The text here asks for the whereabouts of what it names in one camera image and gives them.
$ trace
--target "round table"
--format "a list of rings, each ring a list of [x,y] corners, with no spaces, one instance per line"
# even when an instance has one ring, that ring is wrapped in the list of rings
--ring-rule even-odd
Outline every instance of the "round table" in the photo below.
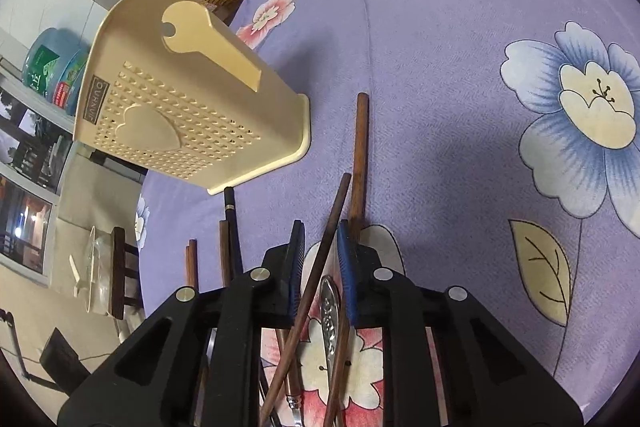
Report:
[[[319,241],[368,92],[366,241],[417,285],[466,287],[592,417],[640,348],[638,3],[245,0],[232,28],[312,114],[302,160],[236,187],[244,268],[286,243],[295,219],[308,247]],[[184,284],[191,238],[201,291],[221,285],[220,219],[222,194],[148,174],[147,313]],[[318,330],[305,334],[309,354]],[[372,367],[368,335],[356,343]],[[378,377],[348,390],[349,427],[358,412],[382,418]],[[309,403],[326,397],[322,375],[303,380]]]

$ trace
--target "red label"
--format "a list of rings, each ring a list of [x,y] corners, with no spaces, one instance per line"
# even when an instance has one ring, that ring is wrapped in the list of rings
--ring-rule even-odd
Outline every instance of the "red label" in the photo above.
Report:
[[[53,93],[53,103],[58,107],[65,108],[66,99],[69,96],[69,86],[64,82],[59,82],[56,91]]]

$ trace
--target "wooden stool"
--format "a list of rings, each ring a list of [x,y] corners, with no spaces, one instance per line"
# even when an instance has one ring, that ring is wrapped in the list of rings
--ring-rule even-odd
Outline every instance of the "wooden stool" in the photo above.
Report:
[[[109,301],[109,314],[116,319],[123,320],[124,306],[142,308],[142,298],[127,297],[124,291],[125,278],[140,280],[137,270],[127,268],[127,252],[138,256],[138,248],[128,245],[125,241],[124,229],[114,227],[111,232],[113,241],[113,271],[111,273],[111,299]]]

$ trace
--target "window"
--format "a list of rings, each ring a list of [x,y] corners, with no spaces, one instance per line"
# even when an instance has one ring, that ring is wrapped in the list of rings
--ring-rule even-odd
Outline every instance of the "window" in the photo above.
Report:
[[[71,135],[0,88],[0,161],[56,192]]]
[[[43,274],[51,204],[0,176],[1,254]]]

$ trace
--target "yellow leaf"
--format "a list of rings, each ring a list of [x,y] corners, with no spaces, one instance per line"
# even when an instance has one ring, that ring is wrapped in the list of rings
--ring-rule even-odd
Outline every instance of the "yellow leaf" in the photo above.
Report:
[[[545,229],[510,219],[518,267],[532,304],[550,321],[566,326],[571,302],[571,273],[564,250]]]

